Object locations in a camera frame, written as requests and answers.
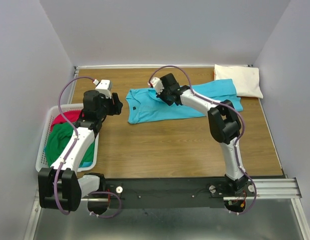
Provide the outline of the cyan polo t shirt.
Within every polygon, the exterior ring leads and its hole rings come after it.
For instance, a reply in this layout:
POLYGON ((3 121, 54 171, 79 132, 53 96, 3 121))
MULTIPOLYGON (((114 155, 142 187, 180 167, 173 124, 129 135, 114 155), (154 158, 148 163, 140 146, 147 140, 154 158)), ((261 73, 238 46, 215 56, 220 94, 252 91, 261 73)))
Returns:
MULTIPOLYGON (((237 96, 235 85, 231 79, 211 81, 194 85, 193 89, 208 98, 216 101, 230 100, 233 107, 243 111, 240 98, 237 96)), ((200 118, 204 114, 184 105, 167 105, 156 96, 152 88, 140 88, 129 90, 126 101, 129 105, 128 123, 139 124, 164 120, 178 120, 200 118)))

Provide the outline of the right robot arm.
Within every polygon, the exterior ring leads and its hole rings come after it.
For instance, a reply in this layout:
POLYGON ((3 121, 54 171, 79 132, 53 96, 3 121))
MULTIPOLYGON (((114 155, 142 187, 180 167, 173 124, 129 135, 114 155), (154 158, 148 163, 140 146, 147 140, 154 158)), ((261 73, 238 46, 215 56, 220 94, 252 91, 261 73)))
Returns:
POLYGON ((242 116, 232 102, 213 100, 199 94, 191 86, 180 86, 171 73, 161 78, 151 78, 149 86, 154 88, 157 97, 169 106, 187 106, 207 116, 210 134, 220 143, 224 157, 225 191, 231 196, 242 192, 249 181, 239 148, 244 125, 240 122, 242 116))

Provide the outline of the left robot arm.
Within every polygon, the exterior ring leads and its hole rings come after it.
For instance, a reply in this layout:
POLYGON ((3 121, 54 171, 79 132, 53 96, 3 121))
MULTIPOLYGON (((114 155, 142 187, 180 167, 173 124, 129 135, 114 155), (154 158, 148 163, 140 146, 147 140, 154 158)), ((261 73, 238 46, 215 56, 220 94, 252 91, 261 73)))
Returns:
POLYGON ((99 198, 106 190, 105 178, 100 173, 77 177, 79 165, 99 134, 107 116, 119 115, 123 104, 118 94, 89 90, 84 93, 83 109, 77 121, 71 124, 73 134, 69 143, 50 167, 38 174, 40 206, 56 209, 68 215, 78 209, 86 195, 99 198))

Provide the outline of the red t shirt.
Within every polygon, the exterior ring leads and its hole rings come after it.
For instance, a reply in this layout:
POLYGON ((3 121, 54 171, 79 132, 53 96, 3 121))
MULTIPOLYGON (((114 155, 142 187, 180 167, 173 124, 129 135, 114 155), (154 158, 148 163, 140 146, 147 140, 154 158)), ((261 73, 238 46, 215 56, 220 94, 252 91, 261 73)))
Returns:
MULTIPOLYGON (((72 110, 72 111, 67 111, 64 112, 64 115, 66 116, 66 118, 68 120, 70 120, 72 123, 76 122, 77 119, 79 118, 79 115, 81 113, 81 110, 72 110)), ((61 114, 59 114, 52 122, 51 127, 50 127, 50 131, 53 130, 54 126, 57 124, 63 124, 65 123, 66 120, 62 117, 61 114)))

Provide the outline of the green t shirt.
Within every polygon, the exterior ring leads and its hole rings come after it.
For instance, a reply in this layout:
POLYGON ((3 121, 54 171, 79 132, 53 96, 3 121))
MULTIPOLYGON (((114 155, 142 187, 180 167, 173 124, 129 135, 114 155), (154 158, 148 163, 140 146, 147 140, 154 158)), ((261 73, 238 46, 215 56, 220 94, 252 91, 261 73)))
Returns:
MULTIPOLYGON (((68 142, 70 141, 72 134, 73 134, 73 128, 68 122, 57 124, 54 126, 53 130, 51 131, 48 137, 46 150, 45 150, 48 167, 50 167, 57 160, 57 158, 61 155, 61 153, 67 146, 68 142)), ((94 145, 95 145, 95 142, 93 142, 89 146, 89 148, 85 152, 85 155, 81 163, 93 161, 94 145)))

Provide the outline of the folded white t shirt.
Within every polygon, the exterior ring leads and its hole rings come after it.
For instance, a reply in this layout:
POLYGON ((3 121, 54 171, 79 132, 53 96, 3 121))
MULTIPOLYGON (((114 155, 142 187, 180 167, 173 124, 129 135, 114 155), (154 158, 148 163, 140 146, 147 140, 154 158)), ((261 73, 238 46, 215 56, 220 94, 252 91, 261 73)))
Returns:
POLYGON ((263 99, 259 86, 259 68, 214 65, 214 80, 232 79, 238 97, 263 99))

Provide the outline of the white plastic laundry basket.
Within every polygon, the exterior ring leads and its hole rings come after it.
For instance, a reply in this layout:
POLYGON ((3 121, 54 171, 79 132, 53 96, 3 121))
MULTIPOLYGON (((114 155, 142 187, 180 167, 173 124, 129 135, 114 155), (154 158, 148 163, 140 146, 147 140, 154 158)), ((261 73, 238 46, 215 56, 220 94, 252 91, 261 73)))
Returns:
MULTIPOLYGON (((69 111, 80 111, 83 108, 82 103, 75 103, 75 104, 63 104, 61 105, 62 112, 69 112, 69 111)), ((43 134, 40 141, 40 146, 38 150, 37 160, 36 160, 36 170, 37 172, 40 171, 41 168, 47 168, 48 162, 46 159, 46 145, 48 141, 48 137, 50 135, 50 127, 55 120, 55 118, 60 114, 58 106, 53 106, 47 112, 43 134)), ((94 145, 94 155, 93 161, 90 165, 84 164, 79 167, 78 172, 89 171, 92 170, 96 163, 97 163, 97 153, 98 153, 98 143, 99 143, 99 134, 95 138, 95 145, 94 145)))

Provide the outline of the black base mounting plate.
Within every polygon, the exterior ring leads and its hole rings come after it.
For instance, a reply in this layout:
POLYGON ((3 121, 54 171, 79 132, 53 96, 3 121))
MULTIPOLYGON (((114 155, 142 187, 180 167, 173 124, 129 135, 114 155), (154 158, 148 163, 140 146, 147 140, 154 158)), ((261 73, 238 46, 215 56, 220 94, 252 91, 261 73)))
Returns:
POLYGON ((107 178, 105 190, 115 193, 122 187, 119 198, 123 209, 223 208, 230 200, 248 199, 254 193, 244 188, 234 191, 225 177, 177 178, 107 178))

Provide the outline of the aluminium frame rail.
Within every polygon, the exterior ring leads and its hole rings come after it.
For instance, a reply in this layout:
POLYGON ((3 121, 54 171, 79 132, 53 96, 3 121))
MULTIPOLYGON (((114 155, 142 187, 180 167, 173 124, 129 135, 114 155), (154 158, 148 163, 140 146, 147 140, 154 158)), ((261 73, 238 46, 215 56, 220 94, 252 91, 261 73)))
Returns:
POLYGON ((85 196, 70 215, 34 204, 27 240, 303 240, 295 179, 256 177, 250 199, 223 208, 123 209, 119 197, 85 196))

